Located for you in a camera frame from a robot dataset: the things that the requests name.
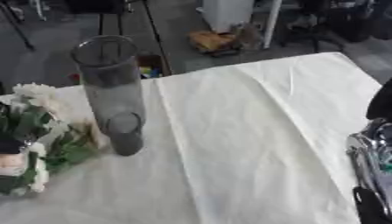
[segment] flower bouquet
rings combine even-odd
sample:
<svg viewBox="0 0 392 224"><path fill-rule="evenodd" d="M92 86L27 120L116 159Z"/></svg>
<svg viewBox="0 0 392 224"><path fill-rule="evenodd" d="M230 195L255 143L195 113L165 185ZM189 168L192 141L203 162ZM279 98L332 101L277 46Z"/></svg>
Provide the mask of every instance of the flower bouquet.
<svg viewBox="0 0 392 224"><path fill-rule="evenodd" d="M42 193L50 176L96 155L91 123L69 119L54 87L13 90L0 102L0 194Z"/></svg>

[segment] table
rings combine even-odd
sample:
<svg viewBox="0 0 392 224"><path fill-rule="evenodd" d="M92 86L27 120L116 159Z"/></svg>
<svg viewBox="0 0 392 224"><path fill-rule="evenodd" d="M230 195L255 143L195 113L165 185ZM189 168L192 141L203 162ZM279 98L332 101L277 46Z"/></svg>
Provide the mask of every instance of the table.
<svg viewBox="0 0 392 224"><path fill-rule="evenodd" d="M143 83L145 147L0 198L2 224L359 223L345 139L380 88L340 53ZM59 89L92 119L81 87Z"/></svg>

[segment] cup rim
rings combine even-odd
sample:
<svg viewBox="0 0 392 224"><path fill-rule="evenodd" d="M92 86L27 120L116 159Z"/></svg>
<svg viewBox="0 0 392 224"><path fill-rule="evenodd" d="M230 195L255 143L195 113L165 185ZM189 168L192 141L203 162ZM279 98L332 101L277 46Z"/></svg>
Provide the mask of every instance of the cup rim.
<svg viewBox="0 0 392 224"><path fill-rule="evenodd" d="M83 61L78 59L76 54L77 54L78 50L80 50L83 46L86 46L86 45L92 43L93 41L96 41L97 39L106 39L106 38L117 38L117 39L123 39L123 40L129 41L131 47L133 47L135 49L135 53L131 54L128 58L119 61L115 65L92 65L92 64L85 63L85 62L83 62ZM99 67L99 68L116 67L116 66L121 65L122 63L132 59L136 55L137 55L137 47L135 46L132 38L125 37L125 36L120 36L120 35L100 35L100 36L95 36L95 37L92 37L92 38L89 38L89 39L86 39L86 40L82 41L78 45L74 46L73 49L71 50L71 58L73 59L73 61L75 61L77 64L82 65L84 67L95 67L95 68L97 68L97 67Z"/></svg>

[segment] tripod leg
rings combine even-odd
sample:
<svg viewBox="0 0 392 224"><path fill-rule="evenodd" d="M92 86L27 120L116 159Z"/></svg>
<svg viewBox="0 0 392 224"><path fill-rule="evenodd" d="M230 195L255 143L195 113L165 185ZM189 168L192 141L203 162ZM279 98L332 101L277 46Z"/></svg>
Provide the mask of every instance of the tripod leg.
<svg viewBox="0 0 392 224"><path fill-rule="evenodd" d="M12 19L12 16L10 16L9 12L7 11L7 9L8 8L7 8L6 5L4 5L3 3L0 3L0 10L3 12L5 18L12 25L12 27L17 32L19 37L23 40L23 42L26 45L26 47L29 48L31 51L34 51L35 50L34 46L30 43L29 39L27 39L25 34L20 30L18 24Z"/></svg>
<svg viewBox="0 0 392 224"><path fill-rule="evenodd" d="M118 33L123 35L123 14L117 14Z"/></svg>
<svg viewBox="0 0 392 224"><path fill-rule="evenodd" d="M12 17L15 19L15 21L17 21L17 23L21 24L22 20L20 20L19 16L17 15L17 13L15 13L15 11L10 7L10 5L5 1L2 2L2 4L4 5L4 7L7 9L7 11L12 15Z"/></svg>
<svg viewBox="0 0 392 224"><path fill-rule="evenodd" d="M99 23L99 28L98 28L98 35L103 34L103 14L100 14L100 23Z"/></svg>

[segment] black bag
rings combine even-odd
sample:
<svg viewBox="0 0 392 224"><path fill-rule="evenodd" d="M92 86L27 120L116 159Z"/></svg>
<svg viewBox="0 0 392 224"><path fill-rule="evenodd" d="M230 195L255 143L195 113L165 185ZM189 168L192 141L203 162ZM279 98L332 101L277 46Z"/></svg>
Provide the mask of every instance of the black bag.
<svg viewBox="0 0 392 224"><path fill-rule="evenodd" d="M372 17L372 36L377 39L392 39L392 1L378 1Z"/></svg>
<svg viewBox="0 0 392 224"><path fill-rule="evenodd" d="M327 15L327 23L334 32L350 42L366 40L371 36L371 7L368 3L332 7Z"/></svg>

